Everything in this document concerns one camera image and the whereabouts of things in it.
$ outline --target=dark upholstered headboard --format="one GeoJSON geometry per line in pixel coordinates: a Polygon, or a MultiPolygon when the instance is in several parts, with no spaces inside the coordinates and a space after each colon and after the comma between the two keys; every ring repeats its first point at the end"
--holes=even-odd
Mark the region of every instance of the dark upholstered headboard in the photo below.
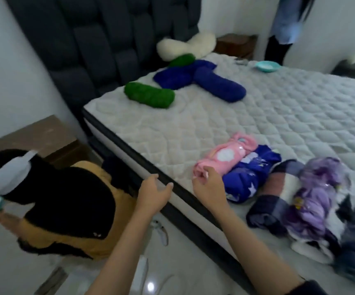
{"type": "Polygon", "coordinates": [[[155,45],[198,32],[201,0],[6,0],[85,129],[91,99],[165,66],[155,45]]]}

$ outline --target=wooden nightstand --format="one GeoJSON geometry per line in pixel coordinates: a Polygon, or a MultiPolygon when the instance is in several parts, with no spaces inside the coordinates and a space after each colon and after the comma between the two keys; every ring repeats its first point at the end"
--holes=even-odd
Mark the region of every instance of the wooden nightstand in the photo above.
{"type": "Polygon", "coordinates": [[[89,149],[55,116],[49,116],[0,138],[0,150],[37,150],[56,168],[89,160],[89,149]]]}
{"type": "Polygon", "coordinates": [[[214,52],[252,60],[257,39],[257,35],[226,34],[217,38],[214,52]]]}

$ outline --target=quilted mattress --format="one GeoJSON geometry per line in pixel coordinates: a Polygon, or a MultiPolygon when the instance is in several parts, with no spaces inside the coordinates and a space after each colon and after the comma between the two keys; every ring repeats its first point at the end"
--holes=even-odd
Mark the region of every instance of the quilted mattress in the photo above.
{"type": "MultiPolygon", "coordinates": [[[[265,74],[253,67],[254,62],[237,65],[233,57],[214,53],[204,59],[217,64],[215,73],[242,84],[247,89],[246,97],[229,104],[193,84],[177,90],[175,102],[165,110],[129,100],[120,87],[84,107],[87,123],[98,137],[105,135],[105,130],[98,131],[91,120],[109,129],[121,141],[123,152],[134,153],[131,158],[145,162],[140,163],[141,168],[156,167],[173,179],[185,190],[185,199],[178,196],[189,204],[194,201],[187,199],[192,192],[193,165],[237,131],[278,149],[283,160],[338,157],[351,170],[355,182],[354,79],[286,67],[265,74]]],[[[138,82],[157,87],[153,75],[138,82]]],[[[232,206],[244,218],[250,203],[232,206]]],[[[212,222],[205,212],[196,211],[212,222]]],[[[198,222],[203,223],[202,216],[198,216],[198,222]]],[[[216,225],[203,230],[233,254],[223,234],[216,232],[216,225]]],[[[306,279],[316,279],[330,293],[355,292],[355,285],[334,274],[330,267],[292,252],[287,240],[263,230],[255,232],[306,279]]]]}

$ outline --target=black pants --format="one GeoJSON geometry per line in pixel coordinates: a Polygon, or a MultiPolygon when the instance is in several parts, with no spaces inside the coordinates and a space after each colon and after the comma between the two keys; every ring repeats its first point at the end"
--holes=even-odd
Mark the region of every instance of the black pants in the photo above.
{"type": "Polygon", "coordinates": [[[276,37],[270,37],[265,51],[265,60],[277,62],[282,65],[284,57],[291,46],[292,44],[279,44],[276,37]]]}

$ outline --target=cream pillow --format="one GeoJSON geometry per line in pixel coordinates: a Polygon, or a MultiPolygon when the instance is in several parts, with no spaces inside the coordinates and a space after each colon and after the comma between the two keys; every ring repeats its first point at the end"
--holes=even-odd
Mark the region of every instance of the cream pillow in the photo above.
{"type": "Polygon", "coordinates": [[[216,47],[216,36],[212,33],[198,33],[189,41],[163,39],[157,44],[157,53],[166,62],[191,53],[196,59],[210,54],[216,47]]]}

